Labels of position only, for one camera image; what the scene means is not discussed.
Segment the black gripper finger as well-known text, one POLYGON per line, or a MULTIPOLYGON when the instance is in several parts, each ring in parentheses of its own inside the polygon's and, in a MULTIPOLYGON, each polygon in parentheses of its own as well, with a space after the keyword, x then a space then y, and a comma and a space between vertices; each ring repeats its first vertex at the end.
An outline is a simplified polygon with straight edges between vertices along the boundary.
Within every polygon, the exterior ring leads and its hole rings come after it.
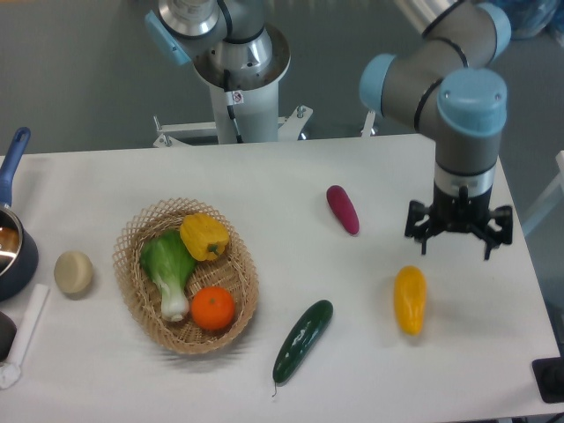
POLYGON ((427 241, 441 233, 441 221, 433 205, 426 206, 411 200, 404 228, 404 236, 413 238, 421 246, 421 254, 427 253, 427 241))
POLYGON ((512 244, 513 207, 503 205, 487 210, 485 216, 473 224, 473 234, 486 244, 484 259, 489 260, 494 249, 512 244))

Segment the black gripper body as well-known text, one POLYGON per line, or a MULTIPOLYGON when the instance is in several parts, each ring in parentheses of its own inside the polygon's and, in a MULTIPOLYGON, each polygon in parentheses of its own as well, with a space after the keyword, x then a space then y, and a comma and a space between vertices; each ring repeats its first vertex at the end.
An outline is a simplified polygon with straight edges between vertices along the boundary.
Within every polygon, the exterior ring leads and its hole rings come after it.
POLYGON ((466 186, 450 192, 434 182, 429 233, 485 234, 490 220, 491 191, 489 185, 483 193, 472 197, 466 186))

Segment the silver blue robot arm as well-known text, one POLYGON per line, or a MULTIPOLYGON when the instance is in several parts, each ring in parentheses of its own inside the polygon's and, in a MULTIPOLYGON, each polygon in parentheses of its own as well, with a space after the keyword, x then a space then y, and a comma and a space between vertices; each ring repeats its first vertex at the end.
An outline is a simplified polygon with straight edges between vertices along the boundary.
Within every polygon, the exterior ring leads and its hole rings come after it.
MULTIPOLYGON (((508 91, 489 64, 511 28, 497 6, 469 1, 401 1, 423 46, 380 54, 362 72, 361 102, 435 143, 430 205, 411 201, 404 233, 419 243, 441 233, 473 234, 496 249, 512 242, 513 212, 489 206, 507 119, 508 91)), ((145 16, 155 45, 177 65, 192 63, 208 85, 222 144, 279 141, 278 83, 290 63, 284 35, 260 1, 160 1, 145 16)))

